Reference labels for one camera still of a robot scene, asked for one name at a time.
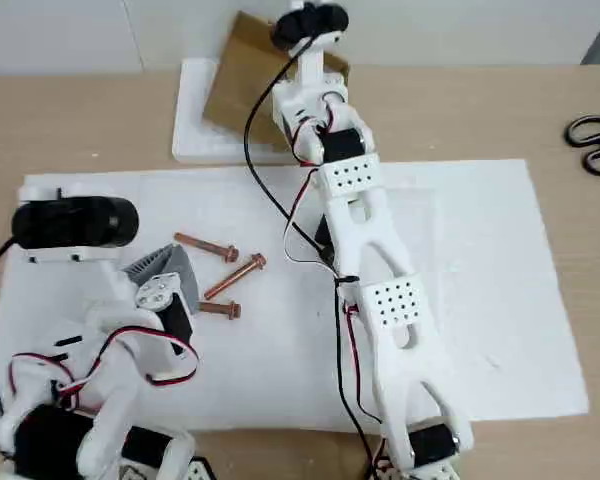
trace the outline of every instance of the table surface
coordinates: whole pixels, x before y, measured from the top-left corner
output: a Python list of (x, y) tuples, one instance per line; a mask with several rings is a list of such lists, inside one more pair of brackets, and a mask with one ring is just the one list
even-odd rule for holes
[[(175, 72), (0, 77), (0, 243), (25, 174), (181, 168), (170, 156), (177, 83)], [(600, 478), (600, 178), (585, 174), (582, 152), (561, 140), (569, 120), (600, 113), (600, 66), (359, 66), (350, 88), (385, 161), (529, 161), (591, 412), (476, 423), (464, 476)], [(346, 434), (198, 438), (221, 479), (351, 479), (363, 463), (358, 439)]]

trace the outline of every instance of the white foam board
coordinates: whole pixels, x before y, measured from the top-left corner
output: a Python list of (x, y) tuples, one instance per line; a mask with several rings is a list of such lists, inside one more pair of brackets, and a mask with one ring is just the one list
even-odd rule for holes
[[(585, 413), (585, 384), (525, 162), (402, 163), (383, 169), (394, 219), (433, 297), (470, 417)], [(295, 167), (261, 171), (287, 205), (305, 174)], [(335, 383), (332, 280), (322, 269), (284, 258), (282, 218), (246, 169), (41, 175), (27, 177), (26, 184), (77, 181), (105, 183), (138, 207), (140, 230), (124, 248), (123, 263), (166, 244), (178, 230), (268, 259), (263, 272), (218, 297), (241, 303), (242, 318), (196, 316), (199, 373), (172, 389), (146, 386), (140, 408), (145, 421), (199, 430), (351, 430)], [(316, 197), (309, 193), (299, 213), (309, 231), (320, 216)], [(311, 255), (295, 234), (290, 240), (297, 255)], [(188, 253), (201, 291), (233, 268), (205, 252)], [(31, 265), (17, 248), (9, 253), (0, 294), (4, 392), (12, 354), (33, 348), (54, 322), (81, 318), (85, 275), (73, 264)], [(368, 345), (360, 325), (356, 332), (363, 402), (375, 410)], [(349, 358), (344, 364), (353, 399)]]

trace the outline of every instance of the screw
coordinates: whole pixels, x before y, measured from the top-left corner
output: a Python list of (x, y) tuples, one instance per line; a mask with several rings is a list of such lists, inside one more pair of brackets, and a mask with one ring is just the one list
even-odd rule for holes
[(220, 303), (200, 302), (200, 311), (206, 313), (221, 313), (229, 317), (229, 320), (240, 318), (242, 308), (239, 303), (231, 302), (228, 305)]
[(185, 245), (196, 247), (200, 250), (219, 255), (223, 257), (224, 261), (227, 263), (235, 262), (238, 259), (238, 255), (240, 254), (238, 249), (233, 245), (229, 245), (228, 247), (221, 247), (220, 245), (216, 245), (215, 243), (205, 242), (204, 240), (190, 237), (189, 235), (185, 235), (184, 233), (180, 232), (177, 232), (173, 236), (173, 239), (176, 242), (184, 243)]
[(263, 255), (261, 255), (259, 253), (252, 255), (251, 261), (249, 263), (247, 263), (246, 265), (243, 265), (238, 270), (236, 270), (231, 275), (229, 275), (227, 278), (225, 278), (224, 280), (222, 280), (221, 282), (217, 283), (216, 285), (211, 287), (209, 290), (207, 290), (204, 294), (205, 300), (211, 300), (217, 294), (219, 294), (223, 290), (227, 289), (228, 287), (230, 287), (231, 285), (236, 283), (238, 280), (240, 280), (242, 277), (244, 277), (247, 273), (255, 270), (256, 268), (262, 270), (262, 268), (266, 264), (267, 264), (267, 259), (264, 258)]

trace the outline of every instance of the black plastic part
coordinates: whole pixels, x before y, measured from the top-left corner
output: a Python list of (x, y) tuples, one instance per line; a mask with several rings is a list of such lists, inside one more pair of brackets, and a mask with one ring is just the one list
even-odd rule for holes
[(332, 245), (328, 245), (320, 250), (320, 259), (330, 267), (333, 267), (333, 263), (336, 261), (336, 251)]
[(171, 437), (163, 433), (133, 427), (122, 447), (122, 457), (152, 468), (160, 468)]
[(280, 17), (271, 31), (271, 41), (276, 48), (287, 52), (300, 40), (308, 37), (341, 31), (349, 26), (349, 15), (340, 5), (311, 2), (304, 4), (302, 10), (294, 10)]
[(82, 341), (82, 335), (76, 335), (75, 337), (63, 338), (62, 340), (58, 340), (54, 345), (56, 347), (64, 347), (66, 345), (71, 345), (72, 343), (78, 343)]
[[(187, 317), (187, 312), (180, 301), (179, 295), (173, 295), (171, 304), (161, 312), (158, 312), (158, 317), (162, 321), (165, 333), (173, 335), (184, 343), (189, 343), (193, 330), (191, 329), (189, 317)], [(176, 355), (182, 353), (182, 347), (174, 344), (171, 344), (171, 346)]]
[(35, 480), (78, 480), (76, 454), (93, 421), (50, 405), (33, 410), (15, 435), (15, 473)]
[(324, 147), (325, 163), (337, 162), (364, 155), (364, 143), (355, 128), (339, 132), (324, 132), (320, 135)]
[(331, 240), (331, 233), (329, 232), (329, 225), (327, 225), (327, 217), (324, 215), (320, 219), (318, 229), (313, 239), (320, 245), (333, 247), (333, 241)]
[(453, 434), (445, 424), (434, 425), (409, 434), (416, 467), (455, 455), (458, 451)]
[[(76, 455), (85, 435), (93, 427), (89, 417), (51, 405), (40, 405), (20, 424), (15, 435), (12, 460), (15, 473), (33, 480), (79, 480)], [(132, 427), (122, 448), (122, 457), (155, 469), (171, 437), (141, 427)], [(215, 478), (204, 457), (211, 478)]]
[(135, 238), (138, 224), (136, 208), (124, 198), (70, 197), (22, 205), (13, 215), (11, 231), (26, 250), (122, 247)]

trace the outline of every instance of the brown cardboard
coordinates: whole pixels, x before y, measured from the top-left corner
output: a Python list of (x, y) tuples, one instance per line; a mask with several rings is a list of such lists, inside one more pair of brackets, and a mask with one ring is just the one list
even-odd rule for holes
[[(204, 118), (240, 134), (258, 97), (289, 60), (286, 53), (271, 43), (271, 25), (247, 13), (239, 12), (220, 58), (220, 65), (204, 109)], [(325, 67), (341, 72), (345, 81), (349, 64), (325, 54)], [(287, 149), (284, 136), (271, 118), (271, 100), (265, 101), (253, 120), (250, 138)]]

